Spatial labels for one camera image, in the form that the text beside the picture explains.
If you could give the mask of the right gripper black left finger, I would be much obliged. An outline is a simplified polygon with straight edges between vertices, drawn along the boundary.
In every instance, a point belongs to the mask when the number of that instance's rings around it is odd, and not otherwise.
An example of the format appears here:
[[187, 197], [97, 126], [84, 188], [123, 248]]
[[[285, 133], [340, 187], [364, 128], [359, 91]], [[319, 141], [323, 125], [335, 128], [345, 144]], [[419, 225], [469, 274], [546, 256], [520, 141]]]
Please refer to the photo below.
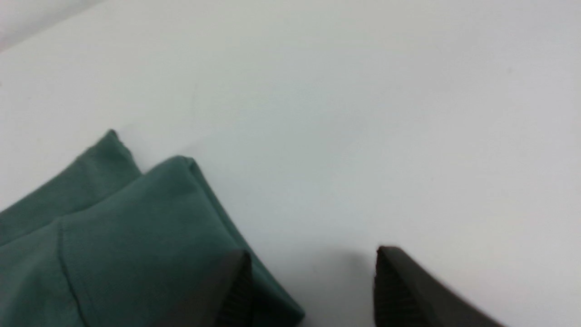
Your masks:
[[252, 260], [245, 250], [228, 253], [201, 285], [156, 327], [250, 327], [253, 321]]

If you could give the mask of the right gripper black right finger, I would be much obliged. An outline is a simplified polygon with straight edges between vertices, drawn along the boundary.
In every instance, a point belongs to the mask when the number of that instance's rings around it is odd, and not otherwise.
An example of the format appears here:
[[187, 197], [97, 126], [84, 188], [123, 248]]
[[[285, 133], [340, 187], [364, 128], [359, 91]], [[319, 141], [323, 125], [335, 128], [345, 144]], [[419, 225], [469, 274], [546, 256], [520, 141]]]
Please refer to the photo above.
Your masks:
[[374, 321], [377, 327], [500, 327], [432, 277], [405, 251], [376, 251]]

